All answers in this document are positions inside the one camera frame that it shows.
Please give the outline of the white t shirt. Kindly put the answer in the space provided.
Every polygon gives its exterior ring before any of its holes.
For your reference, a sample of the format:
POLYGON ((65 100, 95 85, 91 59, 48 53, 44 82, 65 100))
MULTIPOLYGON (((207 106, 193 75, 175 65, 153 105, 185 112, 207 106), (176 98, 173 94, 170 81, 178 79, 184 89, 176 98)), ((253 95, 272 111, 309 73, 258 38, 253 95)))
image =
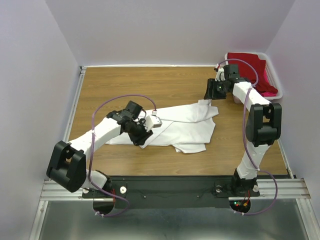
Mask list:
POLYGON ((161 127, 153 128, 142 149, 148 146, 173 146, 176 152, 200 153, 206 150, 216 124, 213 117, 219 114, 211 100, 157 109, 161 127))

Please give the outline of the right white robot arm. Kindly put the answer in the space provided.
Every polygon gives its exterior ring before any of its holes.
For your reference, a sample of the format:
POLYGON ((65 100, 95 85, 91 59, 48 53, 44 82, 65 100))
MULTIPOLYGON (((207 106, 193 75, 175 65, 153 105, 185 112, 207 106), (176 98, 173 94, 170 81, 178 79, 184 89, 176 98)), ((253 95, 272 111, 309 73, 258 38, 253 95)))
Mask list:
POLYGON ((244 155, 231 179, 216 184, 218 197, 242 196, 258 192, 260 164, 271 145, 281 136, 282 107, 258 93, 250 80, 241 77, 237 64, 217 65, 215 78, 207 80, 206 100, 222 100, 228 93, 243 104, 242 140, 244 155))

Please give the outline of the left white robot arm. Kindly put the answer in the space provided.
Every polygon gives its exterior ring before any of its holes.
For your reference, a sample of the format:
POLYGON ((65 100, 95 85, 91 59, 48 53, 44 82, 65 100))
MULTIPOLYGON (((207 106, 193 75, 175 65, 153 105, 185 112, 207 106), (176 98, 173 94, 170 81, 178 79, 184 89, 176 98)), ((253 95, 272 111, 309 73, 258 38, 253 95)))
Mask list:
POLYGON ((128 134, 135 146, 142 146, 153 135, 153 128, 162 125, 157 112, 140 118, 144 109, 129 101, 120 111, 112 111, 91 130, 80 137, 55 144, 46 170, 46 176, 71 193, 80 188, 94 189, 100 197, 111 194, 110 178, 98 170, 92 170, 93 155, 106 142, 123 133, 128 134))

